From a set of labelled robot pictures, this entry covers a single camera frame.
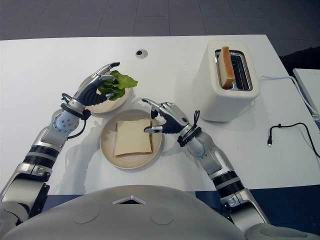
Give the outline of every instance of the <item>toasted bread slice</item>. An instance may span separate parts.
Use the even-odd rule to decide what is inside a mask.
[[[236,79],[228,46],[223,46],[221,49],[218,58],[218,67],[220,72],[221,87],[223,89],[228,89]]]

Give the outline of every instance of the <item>bread slice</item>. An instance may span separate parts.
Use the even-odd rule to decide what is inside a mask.
[[[149,126],[149,119],[118,121],[114,155],[152,154],[151,133],[144,132]]]
[[[234,68],[232,67],[228,46],[223,46],[218,58],[221,87],[228,89],[236,79]]]

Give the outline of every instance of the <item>plate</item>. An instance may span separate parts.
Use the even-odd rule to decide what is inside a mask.
[[[114,156],[117,141],[117,122],[135,121],[140,119],[150,119],[152,125],[157,125],[158,121],[150,118],[150,113],[138,109],[131,109],[120,112],[112,117],[104,126],[101,137],[100,147],[105,158],[115,167],[121,169],[136,169],[151,161],[160,149],[162,133],[151,135],[152,153],[151,154],[130,154],[125,156]]]
[[[86,109],[90,110],[90,112],[93,114],[104,114],[104,113],[111,112],[121,107],[127,101],[130,91],[131,91],[131,88],[126,88],[125,94],[122,97],[118,98],[117,100],[115,101],[107,100],[98,105],[87,106]]]

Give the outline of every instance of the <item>green lettuce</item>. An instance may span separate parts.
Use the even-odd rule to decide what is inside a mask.
[[[109,100],[115,101],[125,95],[126,90],[137,86],[138,81],[135,81],[132,77],[128,75],[123,75],[117,70],[111,71],[110,75],[114,76],[118,83],[114,83],[112,80],[102,81],[98,90],[102,94],[108,94],[114,92],[114,96],[110,97]]]

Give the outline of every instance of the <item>toaster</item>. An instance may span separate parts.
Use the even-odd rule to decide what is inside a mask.
[[[220,81],[218,58],[229,47],[235,80],[228,89]],[[245,111],[259,95],[258,77],[248,48],[237,41],[212,41],[203,55],[194,80],[195,102],[200,117],[229,122]]]

